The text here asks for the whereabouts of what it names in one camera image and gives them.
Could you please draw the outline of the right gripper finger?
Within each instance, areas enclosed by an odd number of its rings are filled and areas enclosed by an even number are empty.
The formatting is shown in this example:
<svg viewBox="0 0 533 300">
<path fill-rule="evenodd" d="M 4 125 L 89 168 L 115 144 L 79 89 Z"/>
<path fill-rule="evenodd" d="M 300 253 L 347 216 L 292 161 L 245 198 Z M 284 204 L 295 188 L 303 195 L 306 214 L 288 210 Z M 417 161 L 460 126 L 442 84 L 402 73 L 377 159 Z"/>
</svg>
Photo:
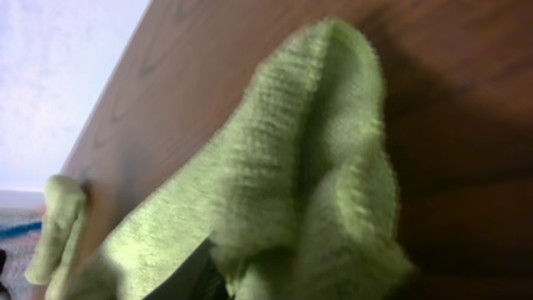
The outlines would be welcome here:
<svg viewBox="0 0 533 300">
<path fill-rule="evenodd" d="M 175 272 L 144 300 L 228 300 L 226 282 L 212 259 L 206 238 Z"/>
</svg>

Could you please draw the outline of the green microfiber cloth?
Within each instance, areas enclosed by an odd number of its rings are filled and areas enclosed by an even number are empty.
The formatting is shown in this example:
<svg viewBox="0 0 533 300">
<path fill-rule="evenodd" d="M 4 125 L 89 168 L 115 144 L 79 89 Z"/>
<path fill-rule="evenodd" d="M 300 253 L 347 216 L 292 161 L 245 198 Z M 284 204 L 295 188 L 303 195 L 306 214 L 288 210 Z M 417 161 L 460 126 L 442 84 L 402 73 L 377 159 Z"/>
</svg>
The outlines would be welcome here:
<svg viewBox="0 0 533 300">
<path fill-rule="evenodd" d="M 263 62 L 226 124 L 49 299 L 144 299 L 209 238 L 229 299 L 384 299 L 397 240 L 376 52 L 328 18 Z"/>
</svg>

